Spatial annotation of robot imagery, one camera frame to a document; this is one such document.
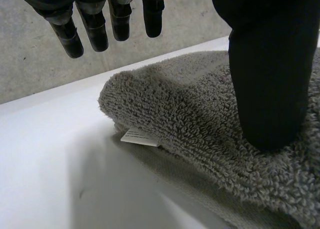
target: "gray wall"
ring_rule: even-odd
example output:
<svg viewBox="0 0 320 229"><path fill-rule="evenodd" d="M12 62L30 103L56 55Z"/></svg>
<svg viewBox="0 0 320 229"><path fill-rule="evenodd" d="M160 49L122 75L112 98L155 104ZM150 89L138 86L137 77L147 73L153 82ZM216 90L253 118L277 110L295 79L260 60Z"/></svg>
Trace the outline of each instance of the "gray wall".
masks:
<svg viewBox="0 0 320 229"><path fill-rule="evenodd" d="M165 0L162 34L148 38L142 0L131 3L130 38L118 42L105 5L109 49L94 52L74 10L84 55L71 59L49 23L23 0L0 0L0 104L230 33L211 0Z"/></svg>

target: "towel fold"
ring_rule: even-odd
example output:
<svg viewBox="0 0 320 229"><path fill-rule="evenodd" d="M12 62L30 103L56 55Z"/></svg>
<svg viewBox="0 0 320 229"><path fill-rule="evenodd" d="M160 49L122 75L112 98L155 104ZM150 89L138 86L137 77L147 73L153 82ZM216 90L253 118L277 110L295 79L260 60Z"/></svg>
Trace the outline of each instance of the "towel fold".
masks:
<svg viewBox="0 0 320 229"><path fill-rule="evenodd" d="M118 73L98 101L121 131L136 128L161 144L131 153L233 226L320 227L319 49L303 130L276 153L243 137L225 51Z"/></svg>

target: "towel tag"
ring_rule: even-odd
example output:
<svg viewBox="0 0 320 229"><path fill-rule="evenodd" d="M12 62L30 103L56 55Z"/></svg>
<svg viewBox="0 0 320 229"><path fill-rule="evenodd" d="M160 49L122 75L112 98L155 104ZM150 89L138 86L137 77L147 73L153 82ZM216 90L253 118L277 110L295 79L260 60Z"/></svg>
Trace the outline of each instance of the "towel tag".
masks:
<svg viewBox="0 0 320 229"><path fill-rule="evenodd" d="M129 129L126 134L121 138L121 142L126 143L134 143L134 144L140 144L140 145L146 145L151 147L158 147L159 144L156 140L144 135L140 131L136 129Z"/></svg>

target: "white table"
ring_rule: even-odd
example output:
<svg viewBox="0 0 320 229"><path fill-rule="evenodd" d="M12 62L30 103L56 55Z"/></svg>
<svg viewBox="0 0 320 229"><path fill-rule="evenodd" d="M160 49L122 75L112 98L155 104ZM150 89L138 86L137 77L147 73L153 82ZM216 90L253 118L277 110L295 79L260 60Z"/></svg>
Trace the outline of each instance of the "white table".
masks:
<svg viewBox="0 0 320 229"><path fill-rule="evenodd" d="M226 228L120 150L97 99L120 71L227 48L208 41L0 105L0 228Z"/></svg>

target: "gray towel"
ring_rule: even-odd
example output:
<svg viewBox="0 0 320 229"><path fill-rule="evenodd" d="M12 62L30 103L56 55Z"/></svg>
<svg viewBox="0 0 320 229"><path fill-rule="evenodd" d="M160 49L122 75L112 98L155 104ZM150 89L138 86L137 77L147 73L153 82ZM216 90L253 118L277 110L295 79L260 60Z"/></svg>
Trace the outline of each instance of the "gray towel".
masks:
<svg viewBox="0 0 320 229"><path fill-rule="evenodd" d="M259 152L242 137L224 51L118 73L99 104L123 130L139 129L161 144L133 155L233 226L318 228L319 59L317 50L303 130L278 153Z"/></svg>

